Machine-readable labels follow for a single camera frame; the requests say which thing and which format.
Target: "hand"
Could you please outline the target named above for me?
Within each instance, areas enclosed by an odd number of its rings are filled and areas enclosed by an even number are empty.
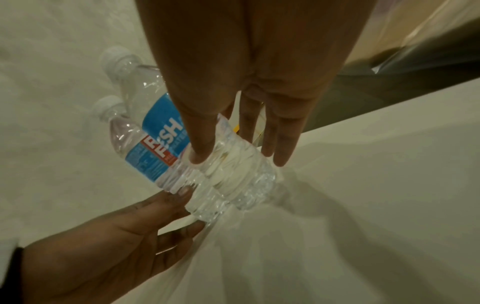
[[[376,0],[136,0],[153,56],[195,154],[215,143],[217,114],[241,90],[240,135],[283,166],[310,112],[342,67]]]
[[[21,277],[25,304],[111,303],[177,263],[204,227],[200,221],[157,235],[189,213],[192,196],[160,192],[27,246]]]

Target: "water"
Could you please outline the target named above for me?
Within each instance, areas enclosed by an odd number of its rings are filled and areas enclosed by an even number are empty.
[[[197,219],[213,222],[230,206],[201,172],[169,154],[127,117],[119,97],[100,99],[94,111],[102,121],[109,122],[110,142],[115,152],[159,188],[177,193],[186,185],[196,187],[185,208]]]
[[[133,121],[181,158],[182,164],[201,171],[238,209],[250,209],[270,195],[277,178],[274,168],[256,147],[233,132],[225,117],[218,117],[212,154],[204,163],[193,165],[190,140],[158,68],[143,65],[122,47],[106,50],[100,61],[119,85]]]

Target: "bottle neck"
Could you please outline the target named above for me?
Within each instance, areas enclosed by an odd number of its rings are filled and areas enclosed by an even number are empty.
[[[106,110],[100,117],[100,120],[103,122],[110,122],[114,118],[126,117],[126,116],[127,116],[127,109],[123,104],[119,104]]]
[[[128,78],[138,66],[142,65],[142,61],[135,55],[126,56],[120,59],[109,73],[109,77],[114,84],[119,84],[122,80]]]

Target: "white sleeve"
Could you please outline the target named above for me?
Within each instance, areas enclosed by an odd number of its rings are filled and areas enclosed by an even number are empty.
[[[9,270],[10,260],[17,248],[18,240],[0,240],[0,287],[4,284],[5,276]]]

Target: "red label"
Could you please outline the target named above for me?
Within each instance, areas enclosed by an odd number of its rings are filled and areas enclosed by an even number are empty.
[[[177,161],[177,158],[173,156],[166,147],[162,146],[151,136],[145,136],[141,140],[141,143],[153,154],[158,156],[158,158],[161,159],[165,164],[167,164],[168,167],[171,167]]]

